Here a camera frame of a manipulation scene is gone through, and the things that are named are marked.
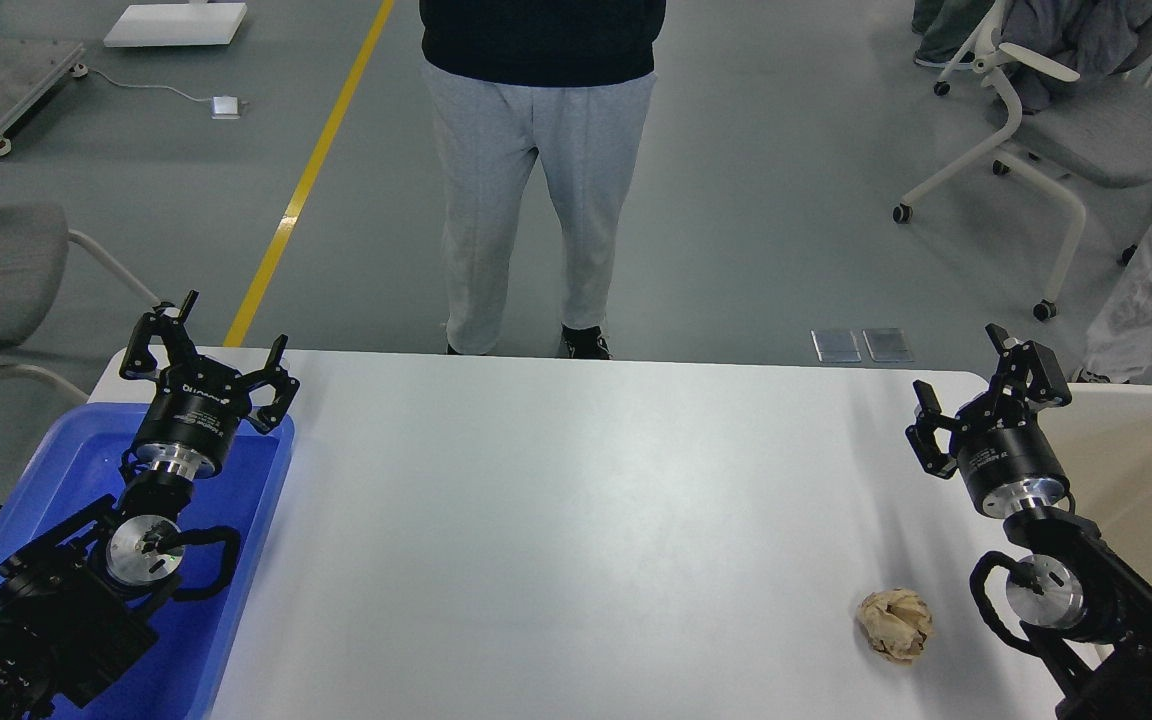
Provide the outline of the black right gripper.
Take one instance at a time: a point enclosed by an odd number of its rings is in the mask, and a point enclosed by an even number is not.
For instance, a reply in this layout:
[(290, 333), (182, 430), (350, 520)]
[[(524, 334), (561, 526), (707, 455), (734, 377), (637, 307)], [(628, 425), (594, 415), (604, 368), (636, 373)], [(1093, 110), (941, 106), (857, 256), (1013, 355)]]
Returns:
[[(998, 355), (986, 391), (991, 410), (973, 401), (947, 416), (932, 384), (914, 381), (916, 409), (905, 439), (925, 473), (950, 479), (958, 470), (975, 511), (1005, 520), (1071, 497), (1068, 473), (1036, 414), (1070, 406), (1073, 392), (1051, 348), (1016, 340), (995, 323), (986, 333)], [(938, 430), (950, 434), (952, 452), (937, 441)]]

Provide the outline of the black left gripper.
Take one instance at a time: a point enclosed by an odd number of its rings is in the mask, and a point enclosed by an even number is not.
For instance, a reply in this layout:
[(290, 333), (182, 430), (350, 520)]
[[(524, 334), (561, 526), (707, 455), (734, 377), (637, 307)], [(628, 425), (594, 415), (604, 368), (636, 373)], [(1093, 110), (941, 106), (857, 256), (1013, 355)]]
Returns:
[[(132, 454), (142, 462), (168, 456), (185, 448), (197, 457), (196, 477), (215, 477), (236, 439), (238, 423), (247, 418), (252, 429), (268, 435), (283, 423), (300, 391), (300, 381), (282, 361), (287, 334), (279, 334), (260, 369), (238, 374), (218, 361), (200, 357), (185, 328), (198, 291), (187, 291), (179, 305), (161, 301), (134, 325), (119, 377), (126, 381), (156, 381), (154, 401), (132, 439)], [(160, 373), (151, 340), (161, 341), (169, 367)], [(255, 406), (252, 392), (273, 388), (270, 404)]]

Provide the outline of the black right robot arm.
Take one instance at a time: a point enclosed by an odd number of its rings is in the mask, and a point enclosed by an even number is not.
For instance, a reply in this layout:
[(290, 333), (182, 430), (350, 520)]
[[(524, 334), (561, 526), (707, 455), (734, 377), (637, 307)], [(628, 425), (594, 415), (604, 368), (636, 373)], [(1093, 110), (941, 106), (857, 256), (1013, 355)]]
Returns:
[(986, 391), (946, 415), (914, 382), (905, 438), (925, 473), (960, 475), (973, 509), (1005, 524), (1023, 559), (990, 551), (969, 577), (975, 607), (1006, 646), (1055, 680), (1059, 719), (1152, 719), (1152, 585), (1111, 550), (1071, 495), (1038, 415), (1073, 393), (1051, 348), (988, 324), (998, 364)]

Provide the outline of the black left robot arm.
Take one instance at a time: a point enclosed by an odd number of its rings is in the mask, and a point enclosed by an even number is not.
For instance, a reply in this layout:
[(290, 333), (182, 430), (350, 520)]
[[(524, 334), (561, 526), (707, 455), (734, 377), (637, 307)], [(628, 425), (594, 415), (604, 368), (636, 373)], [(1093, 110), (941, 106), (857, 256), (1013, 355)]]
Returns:
[(55, 697), (86, 706), (154, 647), (166, 602), (205, 601), (238, 570), (236, 528), (180, 526), (197, 480), (215, 477), (243, 420), (270, 434), (300, 389), (275, 338), (242, 373), (202, 355), (185, 323), (197, 291), (141, 316), (120, 377), (156, 395), (120, 460), (124, 487), (74, 511), (0, 564), (0, 719), (46, 719)]

